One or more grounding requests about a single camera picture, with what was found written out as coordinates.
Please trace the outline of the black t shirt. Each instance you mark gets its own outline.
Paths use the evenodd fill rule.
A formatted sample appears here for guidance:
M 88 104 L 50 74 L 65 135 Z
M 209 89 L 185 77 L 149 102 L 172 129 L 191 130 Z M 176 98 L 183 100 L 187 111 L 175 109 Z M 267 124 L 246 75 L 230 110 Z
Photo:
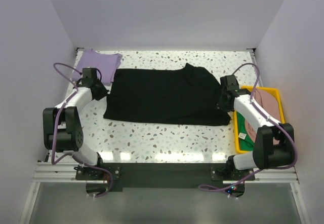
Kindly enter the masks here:
M 227 126 L 217 108 L 221 86 L 204 67 L 178 70 L 118 69 L 104 119 L 135 123 Z

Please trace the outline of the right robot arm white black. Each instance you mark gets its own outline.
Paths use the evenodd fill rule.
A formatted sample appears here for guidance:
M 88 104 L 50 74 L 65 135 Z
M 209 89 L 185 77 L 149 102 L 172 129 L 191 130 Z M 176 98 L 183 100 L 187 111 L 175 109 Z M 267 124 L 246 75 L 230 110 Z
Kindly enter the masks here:
M 220 78 L 221 95 L 218 109 L 240 113 L 256 132 L 254 149 L 251 152 L 231 156 L 228 164 L 237 170 L 252 168 L 288 169 L 298 159 L 294 142 L 294 128 L 281 123 L 263 109 L 254 99 L 253 93 L 241 88 L 234 75 Z

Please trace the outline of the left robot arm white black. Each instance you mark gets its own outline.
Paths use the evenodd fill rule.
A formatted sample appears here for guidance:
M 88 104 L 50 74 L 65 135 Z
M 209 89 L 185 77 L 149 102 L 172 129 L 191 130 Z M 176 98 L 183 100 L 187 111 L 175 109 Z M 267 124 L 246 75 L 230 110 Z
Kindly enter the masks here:
M 99 167 L 99 153 L 84 143 L 79 113 L 91 101 L 99 101 L 108 95 L 99 69 L 86 67 L 81 78 L 73 83 L 71 93 L 55 107 L 43 110 L 43 135 L 45 148 L 52 152 L 51 164 L 56 165 L 65 157 L 72 157 L 87 167 Z

